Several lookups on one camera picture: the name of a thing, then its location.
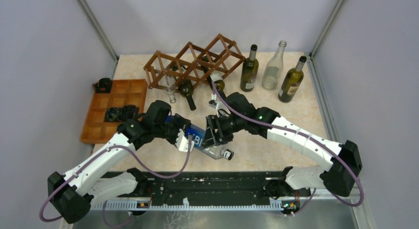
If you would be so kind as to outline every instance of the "bottle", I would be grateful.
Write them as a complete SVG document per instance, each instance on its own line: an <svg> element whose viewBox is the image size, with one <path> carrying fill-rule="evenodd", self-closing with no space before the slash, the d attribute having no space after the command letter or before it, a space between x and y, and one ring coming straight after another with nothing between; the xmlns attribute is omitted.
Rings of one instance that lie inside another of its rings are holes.
<svg viewBox="0 0 419 229"><path fill-rule="evenodd" d="M281 40L278 44L278 49L275 55L266 65L265 73L263 73L262 87L265 90L271 91L278 85L278 79L282 74L284 68L284 50L287 46L287 41Z"/></svg>
<svg viewBox="0 0 419 229"><path fill-rule="evenodd" d="M302 67L304 66L305 62L307 61L306 56L301 56L297 66L295 68L291 68L287 75L285 76L284 82L282 83L281 88L279 89L278 98L280 101L284 103L290 102L295 93L300 86L302 79L304 78L304 73L302 72Z"/></svg>
<svg viewBox="0 0 419 229"><path fill-rule="evenodd" d="M240 79L240 88L244 92L253 90L254 82L256 81L257 69L259 62L256 59L257 45L250 47L249 57L243 62L242 77Z"/></svg>
<svg viewBox="0 0 419 229"><path fill-rule="evenodd" d="M205 61L205 62L210 62L208 60L207 56L204 56L203 58L201 58L201 60ZM209 68L207 68L205 66L202 66L202 65L201 65L201 67L204 70L204 73L208 72ZM209 75L207 77L207 82L209 83L209 87L211 87L211 90L212 90L212 82L213 81L214 81L215 87L217 88L218 91L223 91L224 90L224 87L225 87L224 80L223 80L222 76L216 71L213 71L211 73L211 75Z"/></svg>
<svg viewBox="0 0 419 229"><path fill-rule="evenodd" d="M164 89L162 90L168 95L170 103L176 103L176 97L174 96L174 91L176 90L174 83L176 82L176 79L172 75L165 74L162 78L162 82L164 86Z"/></svg>
<svg viewBox="0 0 419 229"><path fill-rule="evenodd" d="M186 71L186 68L183 65L180 65L180 68L182 68L183 72ZM177 65L174 65L172 67L172 70L173 71L178 70ZM177 87L177 89L179 90L179 93L188 100L189 108L191 110L196 110L195 102L194 102L194 99L192 98L192 95L194 93L194 86L192 85L191 80L186 79L186 78L183 79L182 82Z"/></svg>

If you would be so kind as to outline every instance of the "blue label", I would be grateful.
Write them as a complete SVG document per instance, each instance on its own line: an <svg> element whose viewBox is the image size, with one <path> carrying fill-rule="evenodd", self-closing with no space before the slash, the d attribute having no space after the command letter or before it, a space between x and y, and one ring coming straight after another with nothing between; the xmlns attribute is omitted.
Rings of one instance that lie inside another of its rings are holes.
<svg viewBox="0 0 419 229"><path fill-rule="evenodd" d="M172 116L168 116L166 118L166 123L172 118ZM186 130L185 137L192 135L193 141L195 143L194 147L196 149L201 149L202 141L204 140L205 130L201 129L200 127L191 124L191 127L189 127Z"/></svg>

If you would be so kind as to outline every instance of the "beige table surface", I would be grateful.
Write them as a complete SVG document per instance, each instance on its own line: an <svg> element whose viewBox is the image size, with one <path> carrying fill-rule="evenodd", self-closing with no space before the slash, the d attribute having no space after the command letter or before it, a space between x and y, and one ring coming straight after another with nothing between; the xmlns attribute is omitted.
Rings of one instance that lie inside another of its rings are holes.
<svg viewBox="0 0 419 229"><path fill-rule="evenodd" d="M256 58L259 60L257 81L253 91L245 93L246 98L256 108L263 106L269 107L279 112L297 126L320 137L326 137L326 131L307 65L303 68L304 79L294 99L289 103L282 103L277 97L280 84L286 72L297 64L299 57L303 55L302 52L285 52L284 71L280 77L278 87L274 91L266 91L262 88L261 81L263 72L273 54L270 52L260 52L256 55ZM151 56L151 54L121 55L114 79L145 79L146 73L143 67ZM193 60L191 54L185 54L183 58L188 61ZM226 61L227 67L231 67L232 64L233 62L230 59ZM241 69L242 66L240 65L225 79L226 88L224 92L226 95L233 92L244 93L239 87ZM190 119L193 124L205 129L205 116L216 114L215 109L208 106L210 95L211 89L207 85L202 84L198 86L193 95L197 109L191 111L186 99L176 94L177 102L171 104L172 112L173 114L178 113ZM163 91L148 89L144 111L156 99L169 103L168 97ZM102 144L97 144L94 151L97 151L102 146ZM225 159L213 160L197 149L194 149L191 152L189 164L185 171L276 171L282 170L286 166L305 167L316 165L312 160L284 144L266 140L260 136L250 135L245 131L234 134L234 140L229 143L229 149L234 151L234 157L231 161ZM182 167L186 157L186 153L178 151L166 140L162 139L154 139L151 143L142 146L136 154L149 168L155 171L178 171ZM143 170L134 158L128 156L110 170L125 171L132 167Z"/></svg>

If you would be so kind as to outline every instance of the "brown wooden organizer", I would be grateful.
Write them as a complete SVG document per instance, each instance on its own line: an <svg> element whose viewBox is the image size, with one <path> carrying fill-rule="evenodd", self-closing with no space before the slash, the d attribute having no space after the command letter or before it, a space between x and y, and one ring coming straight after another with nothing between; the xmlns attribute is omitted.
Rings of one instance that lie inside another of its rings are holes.
<svg viewBox="0 0 419 229"><path fill-rule="evenodd" d="M106 110L109 107L133 104L139 108L138 112L142 113L146 94L145 79L113 80L110 93L94 93L80 141L87 144L106 143L120 124L105 122Z"/></svg>
<svg viewBox="0 0 419 229"><path fill-rule="evenodd" d="M216 54L211 51L211 48L214 47L214 45L218 42L221 42L222 46L224 47L223 51L220 54ZM184 53L190 50L194 60L192 62L187 62L185 60L182 60L182 56ZM211 57L211 60L209 62L202 61L201 58L204 56ZM237 58L237 62L231 67L227 68L225 65L225 60L227 60L228 57L235 57ZM152 66L153 62L155 60L158 60L158 65L156 67ZM168 66L163 65L163 60L170 61L170 64ZM150 60L146 63L144 66L144 71L147 73L147 81L148 81L148 88L158 88L158 89L165 89L166 87L159 85L159 80L167 73L169 75L173 75L177 77L177 81L175 83L176 86L179 86L179 84L182 82L184 78L189 79L191 81L194 81L194 89L198 87L199 84L204 83L208 85L208 82L206 81L206 78L211 75L211 73L214 70L217 70L223 74L223 79L225 79L234 69L236 69L243 61L245 57L242 55L242 53L239 50L239 47L237 47L237 44L235 41L232 41L226 37L224 37L222 34L218 34L210 44L206 48L202 48L199 46L194 45L191 42L188 42L185 47L176 55L176 57L167 55L162 53L161 51L157 50L154 55L150 58ZM184 65L186 67L185 72L182 72L182 70L179 69L179 72L172 71L172 67L174 65L177 65L178 67L180 65ZM198 74L198 70L202 70L201 65L209 68L207 73Z"/></svg>

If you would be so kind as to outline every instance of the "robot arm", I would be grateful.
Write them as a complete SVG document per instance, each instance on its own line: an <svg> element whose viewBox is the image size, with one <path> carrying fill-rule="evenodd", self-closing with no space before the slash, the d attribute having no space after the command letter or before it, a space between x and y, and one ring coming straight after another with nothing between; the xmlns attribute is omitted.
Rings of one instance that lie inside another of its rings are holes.
<svg viewBox="0 0 419 229"><path fill-rule="evenodd" d="M68 223L84 217L91 205L135 190L146 190L147 177L135 168L114 178L100 179L109 168L130 154L128 150L134 152L159 137L180 151L188 151L185 130L190 127L190 121L176 115L173 121L166 122L170 109L163 101L153 102L141 121L137 120L138 116L119 125L114 136L81 164L63 175L54 172L48 177L49 195L68 182L50 201Z"/></svg>
<svg viewBox="0 0 419 229"><path fill-rule="evenodd" d="M347 140L345 144L341 144L316 136L289 122L276 111L267 107L256 109L244 95L238 92L226 97L225 102L247 118L265 124L253 123L234 113L222 114L219 110L225 108L225 105L217 101L214 96L212 96L210 106L217 109L218 115L207 116L207 129L202 147L226 144L233 140L233 133L245 130L250 134L286 144L318 164L314 167L288 168L285 183L290 188L297 190L317 187L326 188L340 196L350 194L355 183L354 179L325 148L344 160L358 176L362 163L355 143Z"/></svg>

